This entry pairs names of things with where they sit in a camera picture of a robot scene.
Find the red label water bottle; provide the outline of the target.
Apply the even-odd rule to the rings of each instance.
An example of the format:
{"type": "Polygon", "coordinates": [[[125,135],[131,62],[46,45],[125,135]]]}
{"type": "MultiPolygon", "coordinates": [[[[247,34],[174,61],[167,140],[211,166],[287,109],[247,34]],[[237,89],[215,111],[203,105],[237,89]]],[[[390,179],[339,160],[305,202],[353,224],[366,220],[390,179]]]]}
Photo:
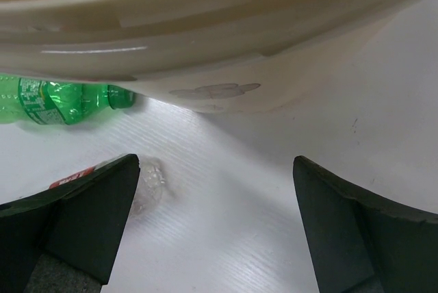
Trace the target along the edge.
{"type": "MultiPolygon", "coordinates": [[[[117,157],[105,160],[94,166],[85,168],[73,173],[72,175],[57,180],[49,186],[49,189],[56,188],[65,183],[70,183],[76,179],[90,175],[122,156],[125,156],[125,154],[118,155],[117,157]]],[[[166,186],[162,164],[156,157],[138,155],[138,159],[140,175],[138,178],[136,193],[134,194],[129,212],[129,220],[142,218],[154,210],[159,204],[166,186]]]]}

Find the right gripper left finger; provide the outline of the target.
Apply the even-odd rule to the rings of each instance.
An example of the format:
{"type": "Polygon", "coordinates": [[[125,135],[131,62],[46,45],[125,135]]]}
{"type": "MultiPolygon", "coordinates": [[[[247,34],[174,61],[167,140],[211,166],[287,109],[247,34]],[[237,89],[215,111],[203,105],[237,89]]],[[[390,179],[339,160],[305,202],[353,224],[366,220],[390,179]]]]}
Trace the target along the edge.
{"type": "Polygon", "coordinates": [[[100,292],[139,177],[126,154],[1,204],[1,291],[100,292]]]}

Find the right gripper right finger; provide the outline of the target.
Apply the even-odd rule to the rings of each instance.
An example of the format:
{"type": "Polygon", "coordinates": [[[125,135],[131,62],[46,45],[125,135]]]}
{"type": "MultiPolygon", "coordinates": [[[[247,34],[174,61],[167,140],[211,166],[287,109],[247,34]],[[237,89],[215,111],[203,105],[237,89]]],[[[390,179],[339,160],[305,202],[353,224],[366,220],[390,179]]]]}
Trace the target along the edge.
{"type": "Polygon", "coordinates": [[[294,160],[300,216],[320,292],[436,292],[437,215],[294,160]]]}

